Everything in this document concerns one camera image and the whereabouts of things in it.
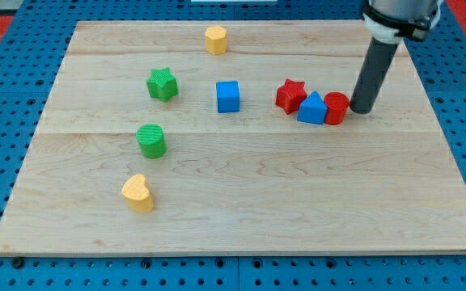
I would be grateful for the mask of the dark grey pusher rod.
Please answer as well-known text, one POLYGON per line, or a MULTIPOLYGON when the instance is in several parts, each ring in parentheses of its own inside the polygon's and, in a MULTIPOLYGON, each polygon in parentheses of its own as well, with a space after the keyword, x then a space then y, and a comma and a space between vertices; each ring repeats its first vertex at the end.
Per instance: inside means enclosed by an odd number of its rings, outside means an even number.
POLYGON ((350 100, 350 109, 358 114, 370 113, 375 105, 398 44, 386 44, 372 37, 350 100))

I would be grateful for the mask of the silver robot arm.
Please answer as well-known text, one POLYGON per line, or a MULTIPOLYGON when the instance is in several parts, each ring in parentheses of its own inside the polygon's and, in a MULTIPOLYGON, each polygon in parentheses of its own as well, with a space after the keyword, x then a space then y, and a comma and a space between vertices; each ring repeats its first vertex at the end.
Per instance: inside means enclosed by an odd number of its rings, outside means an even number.
POLYGON ((350 100, 358 114, 371 112, 402 40, 422 42, 441 19, 443 0, 365 0, 361 16, 371 41, 350 100))

